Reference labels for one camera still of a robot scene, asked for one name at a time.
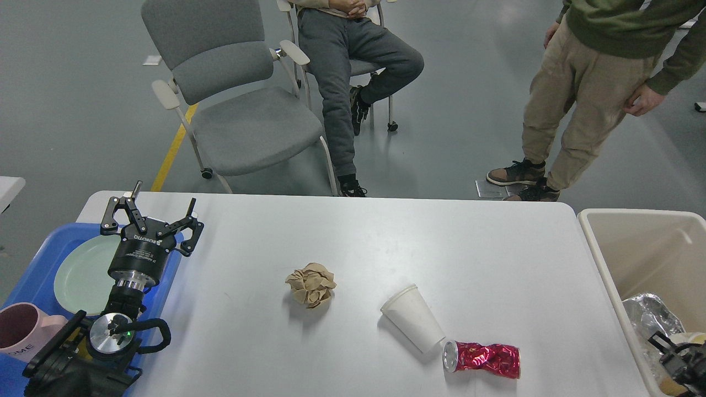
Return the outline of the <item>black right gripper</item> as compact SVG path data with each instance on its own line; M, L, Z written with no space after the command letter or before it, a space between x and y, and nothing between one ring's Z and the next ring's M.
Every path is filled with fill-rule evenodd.
M687 395L705 394L704 344L674 344L663 332L654 332L648 343L661 354L660 363L668 376L687 389Z

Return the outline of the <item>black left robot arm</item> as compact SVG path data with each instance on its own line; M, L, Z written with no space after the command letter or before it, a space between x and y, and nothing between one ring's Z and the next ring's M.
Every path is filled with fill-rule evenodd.
M191 256L204 230L192 198L184 218L166 223L141 214L133 191L109 199L101 235L120 242L108 268L114 280L104 310L95 319L80 310L23 370L25 396L122 396L143 374L136 355L165 349L171 332L161 318L146 318L143 300L158 286L172 251Z

